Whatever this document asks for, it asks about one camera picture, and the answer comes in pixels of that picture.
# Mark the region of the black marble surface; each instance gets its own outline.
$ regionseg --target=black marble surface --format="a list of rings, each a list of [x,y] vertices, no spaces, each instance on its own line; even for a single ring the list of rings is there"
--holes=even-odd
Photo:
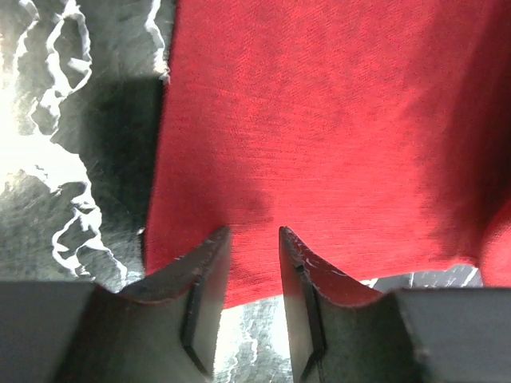
[[[172,0],[0,2],[0,278],[143,276]]]

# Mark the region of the white vein pattern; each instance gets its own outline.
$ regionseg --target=white vein pattern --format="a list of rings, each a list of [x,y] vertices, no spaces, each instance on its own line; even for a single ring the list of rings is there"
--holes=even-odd
[[[145,30],[153,38],[156,51],[154,53],[153,70],[160,75],[160,79],[168,81],[168,65],[165,59],[165,40],[161,35],[160,28],[156,24],[156,15],[161,8],[161,0],[152,0],[151,9],[145,21]]]
[[[17,121],[11,110],[15,100],[16,82],[20,76],[18,64],[23,55],[27,53],[25,40],[29,32],[39,22],[40,15],[38,8],[32,0],[19,0],[19,5],[32,17],[32,22],[18,39],[18,46],[13,58],[13,70],[9,75],[10,84],[7,89],[0,89],[0,112],[2,112],[3,116],[7,116],[8,119],[7,123],[2,127],[2,139],[4,137],[5,139],[0,144],[2,146],[0,149],[3,149],[1,151],[3,161],[0,161],[2,163],[0,165],[0,194],[5,191],[5,181],[9,180],[12,175],[17,174],[19,170],[23,170],[29,176],[37,177],[55,195],[60,195],[61,188],[65,184],[81,183],[85,190],[81,195],[71,200],[73,218],[60,231],[54,233],[51,238],[53,245],[52,256],[58,263],[68,269],[72,275],[78,276],[89,274],[77,257],[80,249],[89,248],[104,251],[120,272],[120,288],[122,288],[126,284],[127,268],[115,258],[112,251],[102,241],[100,230],[102,223],[101,209],[97,206],[92,196],[92,184],[87,175],[87,168],[78,154],[67,152],[61,145],[51,142],[52,136],[43,135],[39,126],[32,118],[38,106],[46,109],[53,117],[52,135],[54,135],[59,129],[58,125],[61,117],[60,104],[71,94],[82,89],[92,75],[90,36],[85,24],[85,15],[80,11],[80,6],[76,0],[64,0],[64,4],[65,7],[62,14],[55,14],[55,27],[46,40],[46,65],[53,78],[53,85],[44,92],[40,101],[35,98],[32,101],[27,118],[34,128],[34,133],[30,136],[20,136],[18,134]],[[81,81],[74,87],[69,84],[68,78],[61,69],[60,55],[55,48],[55,41],[61,35],[62,27],[68,18],[72,18],[77,22],[78,31],[81,35],[81,57],[72,58],[68,63],[71,68],[83,74]],[[94,237],[84,241],[70,257],[64,259],[61,253],[69,249],[62,245],[59,240],[69,230],[71,225],[77,221],[80,223],[83,231],[92,232]]]

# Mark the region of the red fabric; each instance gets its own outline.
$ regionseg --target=red fabric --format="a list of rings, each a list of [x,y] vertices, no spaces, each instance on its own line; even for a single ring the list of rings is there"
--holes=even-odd
[[[228,224],[226,306],[279,294],[287,225],[355,278],[510,284],[509,0],[177,4],[149,272]]]

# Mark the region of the red towel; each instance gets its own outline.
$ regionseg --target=red towel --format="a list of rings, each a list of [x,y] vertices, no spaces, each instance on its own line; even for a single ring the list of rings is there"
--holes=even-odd
[[[279,294],[287,225],[355,278],[511,283],[509,0],[177,4],[149,273],[227,224],[226,306]]]

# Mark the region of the red cloth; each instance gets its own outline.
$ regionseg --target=red cloth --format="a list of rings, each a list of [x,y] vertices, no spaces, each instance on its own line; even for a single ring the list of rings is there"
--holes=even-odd
[[[226,306],[279,294],[287,225],[355,278],[511,283],[509,0],[177,4],[149,273],[228,224]]]

